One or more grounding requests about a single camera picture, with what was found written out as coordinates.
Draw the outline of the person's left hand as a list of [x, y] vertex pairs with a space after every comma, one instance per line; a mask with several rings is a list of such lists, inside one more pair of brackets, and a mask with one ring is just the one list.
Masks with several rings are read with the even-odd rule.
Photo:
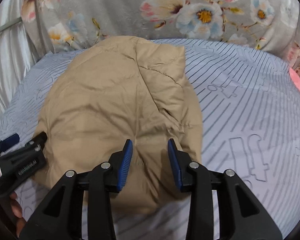
[[14, 216], [16, 217], [16, 235], [17, 237], [19, 237], [23, 227], [26, 224], [26, 220], [23, 217], [22, 208], [21, 205], [18, 203], [17, 198], [18, 196], [15, 192], [12, 192], [10, 194], [11, 209]]

